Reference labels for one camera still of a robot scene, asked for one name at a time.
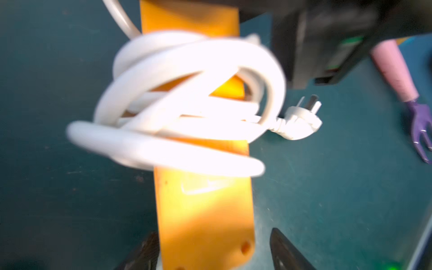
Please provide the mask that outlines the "purple toy rake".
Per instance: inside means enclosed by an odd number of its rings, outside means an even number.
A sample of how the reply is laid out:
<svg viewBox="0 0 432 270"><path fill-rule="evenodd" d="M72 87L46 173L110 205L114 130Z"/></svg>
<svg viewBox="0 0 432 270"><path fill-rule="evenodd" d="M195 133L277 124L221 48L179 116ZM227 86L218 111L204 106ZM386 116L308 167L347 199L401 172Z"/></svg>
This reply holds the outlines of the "purple toy rake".
<svg viewBox="0 0 432 270"><path fill-rule="evenodd" d="M379 43L371 51L371 57L387 83L407 106L411 114L411 139L422 160L430 164L421 145L424 140L427 148L432 149L428 129L432 127L432 113L426 104L418 103L420 95L415 87L405 59L394 39Z"/></svg>

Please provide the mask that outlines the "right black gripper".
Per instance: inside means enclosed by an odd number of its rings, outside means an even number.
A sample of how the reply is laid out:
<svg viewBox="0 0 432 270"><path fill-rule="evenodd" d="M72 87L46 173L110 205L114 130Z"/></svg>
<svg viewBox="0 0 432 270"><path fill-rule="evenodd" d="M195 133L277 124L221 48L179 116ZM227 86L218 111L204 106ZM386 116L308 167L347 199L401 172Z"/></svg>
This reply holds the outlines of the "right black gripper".
<svg viewBox="0 0 432 270"><path fill-rule="evenodd" d="M288 86L342 80L379 42L432 31L430 1L237 1L244 19L272 16L271 49Z"/></svg>

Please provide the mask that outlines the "orange power strip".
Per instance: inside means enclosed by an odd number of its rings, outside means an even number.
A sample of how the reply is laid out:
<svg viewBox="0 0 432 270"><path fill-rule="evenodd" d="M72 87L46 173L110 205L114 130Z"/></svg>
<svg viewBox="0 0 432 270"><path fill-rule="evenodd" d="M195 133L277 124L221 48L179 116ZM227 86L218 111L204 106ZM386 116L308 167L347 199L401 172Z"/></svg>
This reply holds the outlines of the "orange power strip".
<svg viewBox="0 0 432 270"><path fill-rule="evenodd" d="M141 1L144 33L240 34L238 9L186 1ZM232 270L255 251L252 182L166 168L154 172L160 270Z"/></svg>

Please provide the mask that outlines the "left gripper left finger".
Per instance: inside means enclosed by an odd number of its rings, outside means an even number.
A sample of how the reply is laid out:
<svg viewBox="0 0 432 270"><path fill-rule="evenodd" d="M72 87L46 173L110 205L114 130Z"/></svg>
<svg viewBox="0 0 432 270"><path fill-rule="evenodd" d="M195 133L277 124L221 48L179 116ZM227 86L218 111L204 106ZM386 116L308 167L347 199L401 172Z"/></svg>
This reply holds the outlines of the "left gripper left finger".
<svg viewBox="0 0 432 270"><path fill-rule="evenodd" d="M156 270L159 255L159 235L157 232L152 232L115 270Z"/></svg>

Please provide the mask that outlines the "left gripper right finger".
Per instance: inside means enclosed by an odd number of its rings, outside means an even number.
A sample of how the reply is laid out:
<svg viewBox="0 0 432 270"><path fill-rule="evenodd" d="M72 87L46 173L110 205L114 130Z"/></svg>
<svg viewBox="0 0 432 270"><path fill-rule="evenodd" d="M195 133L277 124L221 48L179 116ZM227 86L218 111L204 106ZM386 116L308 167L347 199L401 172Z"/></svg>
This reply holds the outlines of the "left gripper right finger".
<svg viewBox="0 0 432 270"><path fill-rule="evenodd" d="M275 270L316 270L278 228L271 231L270 249Z"/></svg>

